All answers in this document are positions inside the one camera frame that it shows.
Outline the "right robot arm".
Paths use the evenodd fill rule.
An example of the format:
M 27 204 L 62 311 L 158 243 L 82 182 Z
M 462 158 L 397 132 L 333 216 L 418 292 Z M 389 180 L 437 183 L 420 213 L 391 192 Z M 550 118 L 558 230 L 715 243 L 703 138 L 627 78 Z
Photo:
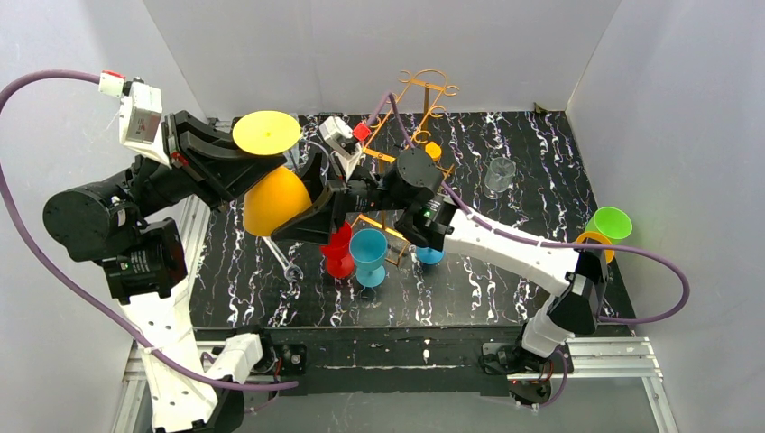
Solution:
M 549 298 L 521 335 L 521 351 L 548 357 L 575 335 L 592 335 L 604 298 L 600 244 L 565 244 L 481 216 L 443 185 L 425 151 L 401 152 L 383 175 L 364 167 L 326 180 L 309 172 L 312 202 L 276 226 L 276 240 L 327 245 L 349 214 L 397 211 L 395 231 L 417 247 L 474 257 L 540 286 Z

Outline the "clear cut glass goblet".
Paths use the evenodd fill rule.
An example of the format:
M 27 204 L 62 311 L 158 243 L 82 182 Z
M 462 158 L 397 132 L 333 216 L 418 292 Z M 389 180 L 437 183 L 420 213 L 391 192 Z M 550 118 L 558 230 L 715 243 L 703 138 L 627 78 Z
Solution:
M 484 176 L 484 195 L 491 199 L 499 198 L 512 184 L 516 173 L 516 164 L 509 158 L 493 158 Z

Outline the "yellow plastic wine glass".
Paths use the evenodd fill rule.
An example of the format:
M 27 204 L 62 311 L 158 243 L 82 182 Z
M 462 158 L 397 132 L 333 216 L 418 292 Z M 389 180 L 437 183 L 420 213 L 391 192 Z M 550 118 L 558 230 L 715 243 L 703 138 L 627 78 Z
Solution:
M 292 115 L 273 110 L 243 116 L 233 127 L 237 147 L 258 157 L 282 157 L 298 143 L 302 131 Z M 311 205 L 307 188 L 292 170 L 279 162 L 244 194 L 244 230 L 269 237 Z

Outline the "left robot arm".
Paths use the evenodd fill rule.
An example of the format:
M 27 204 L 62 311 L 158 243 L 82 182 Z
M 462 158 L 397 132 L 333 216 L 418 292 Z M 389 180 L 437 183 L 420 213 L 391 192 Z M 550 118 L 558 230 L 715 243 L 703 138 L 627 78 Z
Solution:
M 119 320 L 134 332 L 152 397 L 156 432 L 230 432 L 242 422 L 244 383 L 262 358 L 260 337 L 236 332 L 208 374 L 192 329 L 186 257 L 176 222 L 154 215 L 196 197 L 210 208 L 243 196 L 285 164 L 280 150 L 250 153 L 231 134 L 185 111 L 123 115 L 126 170 L 52 196 L 49 235 L 78 263 L 105 273 Z

